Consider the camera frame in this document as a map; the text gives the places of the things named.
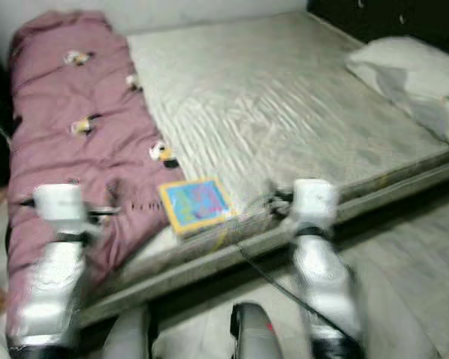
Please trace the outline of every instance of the pillow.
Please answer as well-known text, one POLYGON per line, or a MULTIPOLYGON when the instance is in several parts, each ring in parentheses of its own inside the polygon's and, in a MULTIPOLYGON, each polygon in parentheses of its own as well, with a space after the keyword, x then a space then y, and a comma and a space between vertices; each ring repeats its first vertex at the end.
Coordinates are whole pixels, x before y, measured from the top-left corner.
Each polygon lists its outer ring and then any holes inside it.
POLYGON ((449 55, 411 37, 386 37, 348 55, 346 66, 449 143, 449 55))

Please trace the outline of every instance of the wall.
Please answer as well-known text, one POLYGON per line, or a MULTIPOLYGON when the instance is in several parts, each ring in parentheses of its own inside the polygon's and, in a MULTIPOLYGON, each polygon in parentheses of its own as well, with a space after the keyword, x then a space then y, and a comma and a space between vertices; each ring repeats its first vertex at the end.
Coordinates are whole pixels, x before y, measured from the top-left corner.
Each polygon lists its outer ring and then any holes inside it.
POLYGON ((50 10, 100 9, 115 29, 133 31, 190 23, 262 16, 303 9, 307 0, 0 0, 0 59, 24 22, 50 10))

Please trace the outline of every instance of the wire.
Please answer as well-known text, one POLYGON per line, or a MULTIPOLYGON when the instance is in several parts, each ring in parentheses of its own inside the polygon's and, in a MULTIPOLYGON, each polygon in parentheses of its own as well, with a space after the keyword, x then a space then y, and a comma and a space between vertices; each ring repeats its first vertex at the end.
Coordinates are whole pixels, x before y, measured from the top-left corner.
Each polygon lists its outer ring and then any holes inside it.
POLYGON ((320 313, 318 310, 314 309, 311 305, 303 301, 300 297, 293 294, 291 291, 286 289, 284 286, 282 286, 280 283, 278 283, 274 278, 272 278, 269 274, 267 274, 262 268, 260 268, 251 258, 249 254, 246 253, 244 248, 239 244, 236 243, 235 246, 238 247, 239 252, 243 256, 243 258, 248 262, 248 264, 263 277, 269 284, 274 286, 277 290, 279 290, 283 295, 287 296, 292 301, 296 302, 300 307, 305 308, 307 311, 315 314, 318 318, 320 318, 323 322, 325 322, 327 325, 335 329, 336 331, 339 331, 341 334, 343 334, 353 345, 357 346, 358 348, 361 346, 359 342, 351 337, 348 333, 344 331, 339 325, 334 323, 332 320, 327 318, 324 314, 320 313))

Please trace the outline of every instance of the book cover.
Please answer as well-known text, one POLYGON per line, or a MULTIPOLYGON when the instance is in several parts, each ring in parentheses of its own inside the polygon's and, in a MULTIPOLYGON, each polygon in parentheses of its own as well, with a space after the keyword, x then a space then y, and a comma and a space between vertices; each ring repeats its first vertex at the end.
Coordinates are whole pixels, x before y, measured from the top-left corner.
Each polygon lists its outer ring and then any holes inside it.
POLYGON ((172 182, 159 187, 171 226, 177 234, 226 221, 235 213, 216 179, 172 182))

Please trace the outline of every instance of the quilted mattress cover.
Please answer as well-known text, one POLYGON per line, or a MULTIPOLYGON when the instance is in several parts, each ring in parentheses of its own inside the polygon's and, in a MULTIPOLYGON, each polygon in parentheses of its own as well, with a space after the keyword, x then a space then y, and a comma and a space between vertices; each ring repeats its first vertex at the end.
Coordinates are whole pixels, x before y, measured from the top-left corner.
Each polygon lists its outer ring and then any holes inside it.
POLYGON ((128 41, 186 177, 219 178, 239 211, 266 180, 354 185, 449 152, 346 70, 360 43, 306 13, 128 41))

